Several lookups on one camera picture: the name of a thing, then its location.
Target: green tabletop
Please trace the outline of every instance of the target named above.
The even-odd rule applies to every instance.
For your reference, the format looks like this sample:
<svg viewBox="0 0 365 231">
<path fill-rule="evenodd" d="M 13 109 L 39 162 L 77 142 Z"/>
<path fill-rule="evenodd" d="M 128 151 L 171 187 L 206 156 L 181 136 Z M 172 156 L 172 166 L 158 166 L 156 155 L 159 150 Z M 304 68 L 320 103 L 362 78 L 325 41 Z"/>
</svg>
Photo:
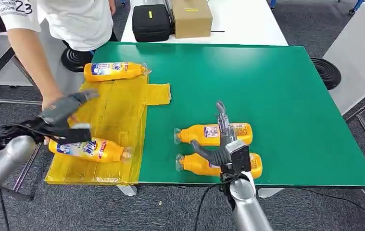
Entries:
<svg viewBox="0 0 365 231">
<path fill-rule="evenodd" d="M 169 105 L 148 106 L 141 183 L 215 183 L 175 170 L 174 128 L 216 123 L 222 100 L 231 122 L 252 126 L 264 187 L 365 188 L 365 157 L 303 47 L 108 43 L 93 62 L 147 63 L 150 83 L 170 83 Z"/>
</svg>

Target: robotic arm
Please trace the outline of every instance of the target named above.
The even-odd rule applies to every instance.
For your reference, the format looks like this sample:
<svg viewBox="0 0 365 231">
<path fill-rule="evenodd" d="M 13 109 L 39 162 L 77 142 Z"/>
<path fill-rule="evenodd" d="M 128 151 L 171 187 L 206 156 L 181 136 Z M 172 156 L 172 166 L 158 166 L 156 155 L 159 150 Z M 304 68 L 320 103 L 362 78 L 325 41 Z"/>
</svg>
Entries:
<svg viewBox="0 0 365 231">
<path fill-rule="evenodd" d="M 269 221 L 256 198 L 256 187 L 250 174 L 249 146 L 238 140 L 235 129 L 229 123 L 225 106 L 216 103 L 220 130 L 220 146 L 207 150 L 196 140 L 191 141 L 193 150 L 211 164 L 221 167 L 221 190 L 232 209 L 232 217 L 239 231 L 272 231 Z"/>
<path fill-rule="evenodd" d="M 36 144 L 43 142 L 45 136 L 61 144 L 89 141 L 90 130 L 71 129 L 67 119 L 82 104 L 97 96 L 92 91 L 74 93 L 59 99 L 31 120 L 0 126 L 0 188 L 29 160 Z"/>
</svg>

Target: yellow plastic bag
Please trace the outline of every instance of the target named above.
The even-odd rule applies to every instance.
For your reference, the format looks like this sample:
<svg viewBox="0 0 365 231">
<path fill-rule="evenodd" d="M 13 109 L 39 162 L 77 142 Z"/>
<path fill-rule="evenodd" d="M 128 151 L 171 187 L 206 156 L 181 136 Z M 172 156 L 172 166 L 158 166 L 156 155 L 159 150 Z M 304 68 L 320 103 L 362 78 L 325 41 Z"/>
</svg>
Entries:
<svg viewBox="0 0 365 231">
<path fill-rule="evenodd" d="M 148 76 L 106 82 L 85 82 L 81 90 L 97 89 L 100 97 L 76 114 L 90 123 L 93 137 L 114 141 L 135 152 L 129 163 L 97 163 L 55 154 L 45 181 L 49 184 L 136 184 L 141 166 L 147 105 L 169 104 L 169 84 L 148 84 Z"/>
</svg>

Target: brown box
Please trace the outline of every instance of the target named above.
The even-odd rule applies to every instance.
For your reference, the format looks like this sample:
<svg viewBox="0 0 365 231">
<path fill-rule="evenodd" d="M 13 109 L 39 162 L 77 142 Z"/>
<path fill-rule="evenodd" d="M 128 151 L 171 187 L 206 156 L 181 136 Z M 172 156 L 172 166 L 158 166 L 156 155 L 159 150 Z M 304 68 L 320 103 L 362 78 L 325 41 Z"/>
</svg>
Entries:
<svg viewBox="0 0 365 231">
<path fill-rule="evenodd" d="M 175 38 L 209 37 L 212 13 L 206 0 L 172 0 Z"/>
</svg>

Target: detergent bottle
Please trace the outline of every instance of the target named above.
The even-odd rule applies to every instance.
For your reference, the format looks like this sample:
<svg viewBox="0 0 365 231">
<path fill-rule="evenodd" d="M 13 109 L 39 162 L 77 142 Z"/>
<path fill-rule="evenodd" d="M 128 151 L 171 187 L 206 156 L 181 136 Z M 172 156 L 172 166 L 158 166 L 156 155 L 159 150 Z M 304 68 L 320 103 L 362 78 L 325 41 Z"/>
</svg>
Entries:
<svg viewBox="0 0 365 231">
<path fill-rule="evenodd" d="M 121 78 L 135 78 L 142 74 L 148 74 L 149 70 L 145 64 L 133 62 L 92 63 L 85 65 L 83 73 L 86 81 L 101 82 Z"/>
<path fill-rule="evenodd" d="M 249 153 L 249 155 L 250 155 L 250 166 L 251 166 L 250 173 L 254 179 L 259 178 L 262 175 L 263 171 L 262 159 L 256 153 Z M 205 158 L 203 158 L 197 153 L 186 156 L 178 154 L 176 156 L 176 170 L 177 171 L 187 170 L 197 175 L 215 176 L 215 177 L 219 177 L 221 173 L 219 166 L 215 166 L 209 163 Z"/>
<path fill-rule="evenodd" d="M 49 141 L 49 150 L 55 154 L 76 156 L 85 160 L 97 162 L 129 162 L 133 155 L 133 148 L 123 148 L 113 141 L 92 138 L 88 142 L 58 144 Z"/>
<path fill-rule="evenodd" d="M 236 136 L 245 144 L 250 144 L 253 139 L 252 128 L 247 123 L 232 123 Z M 174 143 L 189 143 L 197 140 L 202 146 L 219 146 L 220 131 L 217 124 L 193 125 L 187 129 L 174 129 Z"/>
</svg>

